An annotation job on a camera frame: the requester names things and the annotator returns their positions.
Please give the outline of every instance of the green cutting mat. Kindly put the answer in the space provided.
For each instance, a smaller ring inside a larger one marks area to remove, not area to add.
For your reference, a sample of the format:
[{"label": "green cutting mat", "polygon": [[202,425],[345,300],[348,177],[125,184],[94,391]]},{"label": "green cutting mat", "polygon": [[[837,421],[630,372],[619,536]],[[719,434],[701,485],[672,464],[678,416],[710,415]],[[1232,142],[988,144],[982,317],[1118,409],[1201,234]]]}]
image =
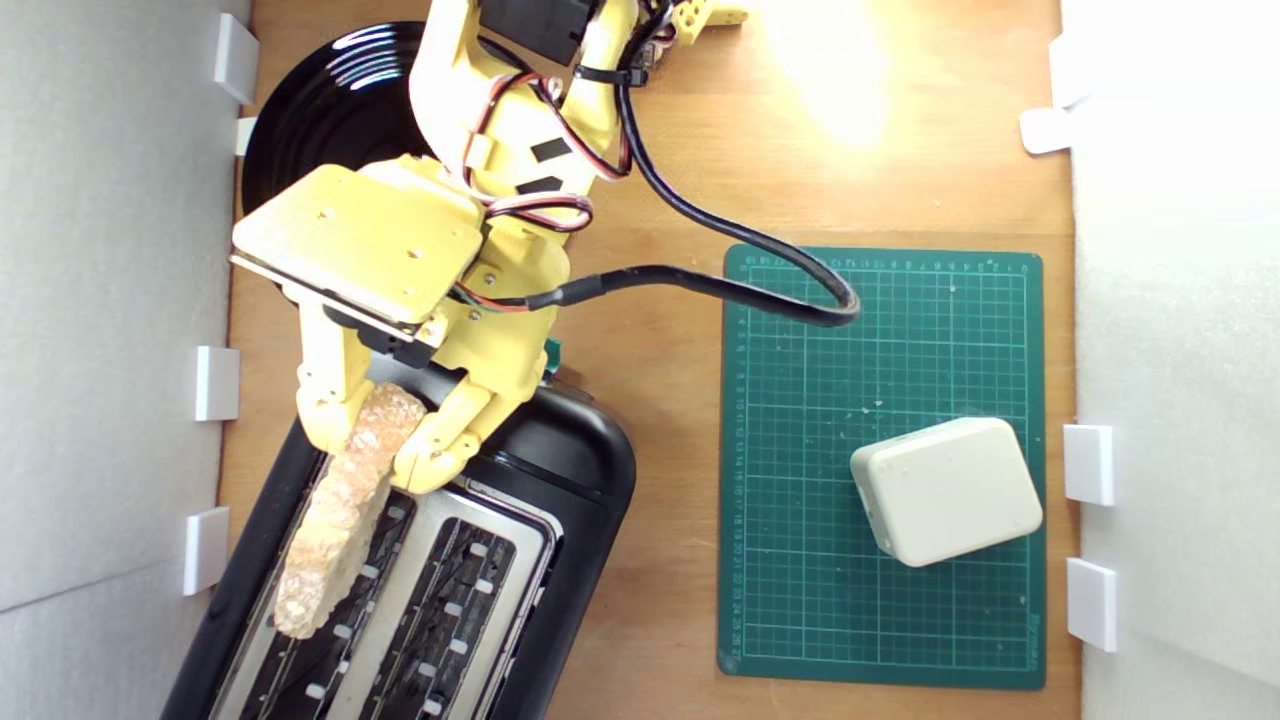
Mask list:
[{"label": "green cutting mat", "polygon": [[[859,447],[951,418],[1012,423],[1044,498],[1041,261],[1024,254],[812,249],[863,316],[814,328],[724,311],[719,665],[730,674],[980,688],[1044,685],[1044,529],[911,569],[882,553]],[[726,274],[824,291],[748,246]]]}]

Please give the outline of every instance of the robotic arm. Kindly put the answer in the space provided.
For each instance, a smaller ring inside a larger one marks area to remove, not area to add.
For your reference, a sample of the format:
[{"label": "robotic arm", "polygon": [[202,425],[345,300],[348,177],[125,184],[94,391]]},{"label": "robotic arm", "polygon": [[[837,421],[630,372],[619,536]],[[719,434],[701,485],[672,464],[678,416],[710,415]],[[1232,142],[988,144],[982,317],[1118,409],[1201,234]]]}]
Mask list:
[{"label": "robotic arm", "polygon": [[[435,0],[410,76],[415,118],[435,158],[317,168],[233,234],[232,261],[279,283],[298,306],[297,406],[312,445],[342,446],[372,389],[372,351],[463,370],[394,461],[396,487],[440,487],[532,396],[558,306],[613,290],[680,284],[806,322],[852,320],[858,297],[838,275],[680,199],[653,170],[635,128],[628,94],[643,82],[641,65],[692,42],[709,23],[742,19],[714,0]],[[481,38],[481,27],[562,64],[577,55],[577,79],[566,91]],[[604,152],[613,145],[621,151],[611,161]],[[591,219],[591,184],[626,176],[632,163],[677,210],[792,260],[838,307],[666,265],[570,281],[564,242]]]}]

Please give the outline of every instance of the black cable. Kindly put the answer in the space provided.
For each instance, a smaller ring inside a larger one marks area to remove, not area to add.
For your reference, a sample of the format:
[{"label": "black cable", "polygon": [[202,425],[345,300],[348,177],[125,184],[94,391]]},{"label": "black cable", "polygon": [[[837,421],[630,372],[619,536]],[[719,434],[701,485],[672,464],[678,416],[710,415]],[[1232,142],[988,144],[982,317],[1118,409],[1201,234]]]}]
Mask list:
[{"label": "black cable", "polygon": [[[618,61],[620,69],[634,67],[635,59],[644,49],[644,45],[669,23],[671,9],[671,0],[659,1],[649,19],[631,36],[631,40],[623,49]],[[614,101],[617,102],[618,117],[622,122],[623,142],[630,145],[635,164],[640,167],[645,181],[649,182],[649,186],[653,187],[654,192],[663,201],[703,227],[759,247],[796,265],[822,284],[836,299],[838,306],[814,305],[728,278],[708,275],[675,265],[622,268],[570,281],[550,292],[524,299],[493,300],[494,302],[500,305],[524,305],[529,310],[538,310],[550,305],[575,305],[628,287],[671,284],[814,325],[844,325],[858,319],[858,315],[861,313],[861,302],[858,299],[858,293],[854,292],[854,288],[844,278],[823,265],[820,260],[786,241],[741,223],[721,218],[685,200],[658,173],[653,159],[644,146],[644,141],[640,137],[640,128],[636,123],[635,108],[631,104],[631,87],[626,83],[616,85]]]}]

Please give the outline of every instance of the wooden surface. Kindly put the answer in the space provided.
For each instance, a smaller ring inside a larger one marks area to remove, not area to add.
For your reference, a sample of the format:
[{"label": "wooden surface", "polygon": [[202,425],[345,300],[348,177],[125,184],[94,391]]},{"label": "wooden surface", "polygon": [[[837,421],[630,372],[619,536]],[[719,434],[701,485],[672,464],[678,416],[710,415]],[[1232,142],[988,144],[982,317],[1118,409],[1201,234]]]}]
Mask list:
[{"label": "wooden surface", "polygon": [[[1018,250],[1044,259],[1048,409],[1048,685],[975,692],[730,678],[716,669],[717,302],[635,290],[564,311],[566,363],[631,437],[639,484],[550,717],[1079,717],[1065,629],[1076,518],[1060,433],[1074,413],[1073,224],[1064,156],[1032,159],[1018,114],[1048,102],[1057,4],[1044,0],[758,0],[748,27],[705,35],[639,91],[668,179],[718,213],[796,242]],[[259,100],[294,63],[360,26],[417,19],[410,0],[256,0]],[[577,273],[636,263],[721,268],[727,243],[639,177],[598,186],[572,242]],[[220,500],[238,534],[294,415],[298,338],[274,287],[237,272],[230,342],[241,419]]]}]

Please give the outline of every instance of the white box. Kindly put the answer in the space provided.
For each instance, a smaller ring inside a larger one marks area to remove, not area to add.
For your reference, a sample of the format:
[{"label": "white box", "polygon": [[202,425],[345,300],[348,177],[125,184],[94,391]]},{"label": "white box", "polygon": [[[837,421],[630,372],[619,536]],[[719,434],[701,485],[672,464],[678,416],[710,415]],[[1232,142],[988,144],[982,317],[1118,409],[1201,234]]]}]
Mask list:
[{"label": "white box", "polygon": [[1014,428],[960,418],[854,452],[881,550],[920,568],[1025,536],[1044,514]]}]

